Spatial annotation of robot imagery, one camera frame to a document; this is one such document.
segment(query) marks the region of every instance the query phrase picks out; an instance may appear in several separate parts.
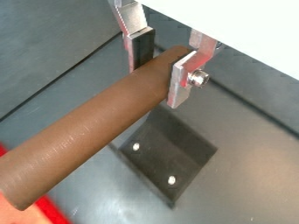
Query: metal bracket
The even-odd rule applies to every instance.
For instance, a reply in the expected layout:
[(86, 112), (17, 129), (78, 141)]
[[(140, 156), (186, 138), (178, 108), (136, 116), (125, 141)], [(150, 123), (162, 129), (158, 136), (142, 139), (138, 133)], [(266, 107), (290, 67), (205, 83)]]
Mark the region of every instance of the metal bracket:
[(192, 51), (172, 66), (172, 79), (166, 104), (172, 109), (177, 108), (186, 100), (192, 86), (201, 88), (209, 75), (201, 71), (205, 62), (214, 54), (217, 40), (198, 31), (190, 30), (189, 45), (197, 49)]
[(146, 26), (144, 9), (138, 2), (109, 0), (109, 5), (122, 32), (130, 73), (153, 58), (154, 29)]
[(217, 150), (160, 106), (112, 149), (169, 207)]

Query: rod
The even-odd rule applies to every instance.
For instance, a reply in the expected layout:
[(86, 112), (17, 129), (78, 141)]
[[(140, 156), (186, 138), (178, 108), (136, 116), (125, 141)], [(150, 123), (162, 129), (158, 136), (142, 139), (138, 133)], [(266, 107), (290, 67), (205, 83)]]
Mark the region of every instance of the rod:
[(176, 46), (0, 157), (0, 193), (23, 210), (166, 97)]

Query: red object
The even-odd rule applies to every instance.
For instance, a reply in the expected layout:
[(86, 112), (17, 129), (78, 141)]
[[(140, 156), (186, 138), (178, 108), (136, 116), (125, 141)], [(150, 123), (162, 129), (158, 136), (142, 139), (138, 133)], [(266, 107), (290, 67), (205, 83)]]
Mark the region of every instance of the red object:
[[(0, 144), (0, 157), (5, 154), (5, 147)], [(51, 224), (70, 224), (65, 216), (61, 214), (61, 211), (53, 205), (51, 201), (46, 196), (42, 196), (35, 202), (34, 205), (41, 210), (42, 214), (46, 216)]]

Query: bolt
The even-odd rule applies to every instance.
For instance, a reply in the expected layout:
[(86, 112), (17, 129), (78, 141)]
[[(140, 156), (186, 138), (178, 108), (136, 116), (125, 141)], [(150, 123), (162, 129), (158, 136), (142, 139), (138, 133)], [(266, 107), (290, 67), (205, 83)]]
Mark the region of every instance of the bolt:
[(194, 70), (188, 74), (188, 82), (197, 88), (202, 88), (209, 80), (209, 75), (204, 73), (200, 69)]
[(134, 143), (134, 144), (133, 144), (133, 151), (137, 151), (138, 148), (140, 148), (140, 144), (138, 144), (138, 143)]
[(172, 186), (174, 184), (174, 176), (168, 178), (168, 185)]

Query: dark metal plate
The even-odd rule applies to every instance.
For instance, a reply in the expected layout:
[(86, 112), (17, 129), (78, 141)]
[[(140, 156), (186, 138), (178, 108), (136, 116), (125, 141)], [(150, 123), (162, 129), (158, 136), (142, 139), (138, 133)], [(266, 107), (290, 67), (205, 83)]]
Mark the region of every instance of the dark metal plate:
[(157, 107), (117, 150), (121, 158), (172, 207), (216, 148)]

